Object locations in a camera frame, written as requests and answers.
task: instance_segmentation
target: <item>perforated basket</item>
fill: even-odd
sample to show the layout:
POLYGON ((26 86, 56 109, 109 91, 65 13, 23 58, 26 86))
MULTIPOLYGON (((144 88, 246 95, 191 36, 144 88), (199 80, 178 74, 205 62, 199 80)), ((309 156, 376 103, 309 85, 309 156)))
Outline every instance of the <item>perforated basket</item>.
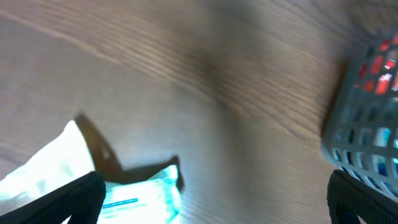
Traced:
POLYGON ((354 60, 322 136, 328 161, 398 199, 398 32, 354 60))

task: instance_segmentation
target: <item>black object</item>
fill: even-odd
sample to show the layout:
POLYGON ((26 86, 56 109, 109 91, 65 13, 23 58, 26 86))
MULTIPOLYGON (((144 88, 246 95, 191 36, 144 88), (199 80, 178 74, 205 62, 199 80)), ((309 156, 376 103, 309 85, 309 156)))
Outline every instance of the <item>black object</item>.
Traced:
POLYGON ((374 191, 347 173, 335 170, 328 184, 328 206, 332 224, 398 223, 398 203, 374 191))
POLYGON ((322 136, 326 159, 398 199, 398 32, 351 64, 322 136))
POLYGON ((0 223, 95 224, 105 198, 105 182, 90 172, 53 192, 0 217, 0 223))

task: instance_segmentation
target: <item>wood grain surface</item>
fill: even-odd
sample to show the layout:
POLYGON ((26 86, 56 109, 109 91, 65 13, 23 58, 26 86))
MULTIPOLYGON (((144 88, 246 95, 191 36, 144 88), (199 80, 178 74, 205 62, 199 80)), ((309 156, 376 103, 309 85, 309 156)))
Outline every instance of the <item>wood grain surface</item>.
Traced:
POLYGON ((330 223, 320 132, 363 2, 1 0, 0 177, 83 112, 123 170, 179 158, 182 223, 330 223))

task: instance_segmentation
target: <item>crumpled bag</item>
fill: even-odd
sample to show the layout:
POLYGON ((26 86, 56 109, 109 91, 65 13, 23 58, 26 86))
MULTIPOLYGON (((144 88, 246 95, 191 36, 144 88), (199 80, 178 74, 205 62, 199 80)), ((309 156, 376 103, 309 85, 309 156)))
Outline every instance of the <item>crumpled bag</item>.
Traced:
MULTIPOLYGON (((76 122, 70 121, 59 137, 0 181, 0 215, 94 170, 86 141, 76 122)), ((177 179, 177 166, 171 165, 148 181, 127 185, 107 182, 98 223, 178 222, 181 198, 177 179)))

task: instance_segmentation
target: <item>white plastic wrapper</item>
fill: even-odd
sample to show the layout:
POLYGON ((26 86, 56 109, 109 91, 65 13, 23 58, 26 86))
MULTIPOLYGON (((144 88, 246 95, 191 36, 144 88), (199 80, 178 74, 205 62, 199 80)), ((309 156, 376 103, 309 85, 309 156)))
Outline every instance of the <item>white plastic wrapper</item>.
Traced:
MULTIPOLYGON (((0 215, 94 170, 86 141, 76 122, 70 121, 58 138, 0 181, 0 215)), ((177 166, 169 166, 145 182, 106 183, 98 223, 178 223, 177 179, 177 166)))

